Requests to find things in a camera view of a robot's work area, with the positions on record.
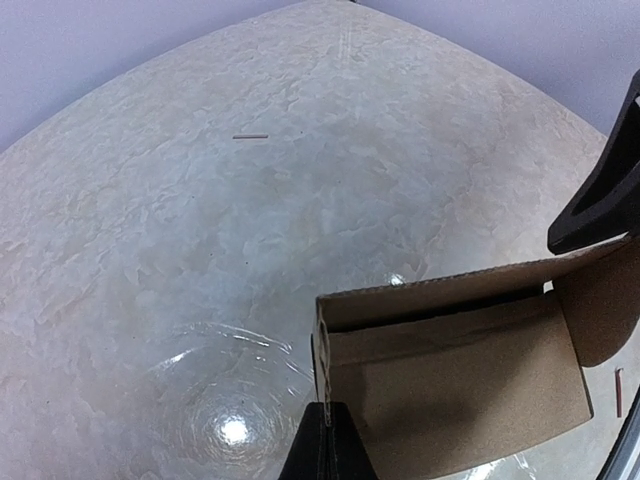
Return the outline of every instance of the small wooden stick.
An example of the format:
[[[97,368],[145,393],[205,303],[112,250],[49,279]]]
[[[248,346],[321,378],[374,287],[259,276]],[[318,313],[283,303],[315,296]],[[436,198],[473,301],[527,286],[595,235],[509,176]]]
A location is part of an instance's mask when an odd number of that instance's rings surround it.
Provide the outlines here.
[[[622,418],[622,379],[620,373],[622,368],[616,368],[616,414]]]
[[[253,134],[233,136],[234,140],[255,140],[257,138],[269,138],[269,135],[267,135],[266,133],[253,133]]]

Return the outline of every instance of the marble surface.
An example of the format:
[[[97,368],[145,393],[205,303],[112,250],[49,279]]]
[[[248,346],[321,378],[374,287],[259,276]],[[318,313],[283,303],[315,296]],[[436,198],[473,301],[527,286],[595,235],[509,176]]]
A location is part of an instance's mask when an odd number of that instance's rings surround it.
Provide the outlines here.
[[[342,0],[116,78],[0,156],[0,478],[276,477],[312,398],[314,297],[548,256],[603,142]],[[452,478],[595,477],[639,341],[586,371],[594,420]]]

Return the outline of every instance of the marble tabletop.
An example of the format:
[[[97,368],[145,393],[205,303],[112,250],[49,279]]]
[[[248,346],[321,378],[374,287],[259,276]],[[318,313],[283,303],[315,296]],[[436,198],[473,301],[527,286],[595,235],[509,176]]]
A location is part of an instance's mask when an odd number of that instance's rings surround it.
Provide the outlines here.
[[[0,478],[275,478],[314,298],[549,256],[604,140],[344,0],[112,80],[0,155]],[[452,478],[594,478],[639,342],[586,370],[592,421]]]

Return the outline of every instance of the cardboard flap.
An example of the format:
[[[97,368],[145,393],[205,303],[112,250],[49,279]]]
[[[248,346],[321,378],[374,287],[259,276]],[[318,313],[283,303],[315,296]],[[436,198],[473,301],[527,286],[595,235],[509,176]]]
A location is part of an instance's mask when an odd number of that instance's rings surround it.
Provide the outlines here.
[[[453,313],[455,310],[438,312],[438,309],[455,308],[456,305],[462,306],[466,302],[523,292],[534,287],[541,288],[545,282],[567,275],[626,243],[626,239],[621,239],[564,257],[507,265],[401,286],[326,295],[316,300],[318,318],[326,323],[328,332],[345,332],[426,318],[434,314]]]
[[[580,364],[599,365],[627,342],[640,316],[640,239],[554,281]]]
[[[329,342],[331,398],[349,406],[385,480],[464,470],[591,418],[553,292]]]

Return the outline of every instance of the glossy surface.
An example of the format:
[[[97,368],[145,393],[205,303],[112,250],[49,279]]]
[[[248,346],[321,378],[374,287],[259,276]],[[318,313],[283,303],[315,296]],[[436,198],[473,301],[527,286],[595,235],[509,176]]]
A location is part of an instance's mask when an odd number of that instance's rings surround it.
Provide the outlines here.
[[[274,478],[313,398],[315,296],[547,256],[603,140],[340,0],[118,77],[0,156],[0,474]],[[636,337],[587,371],[593,421],[457,478],[594,477]]]

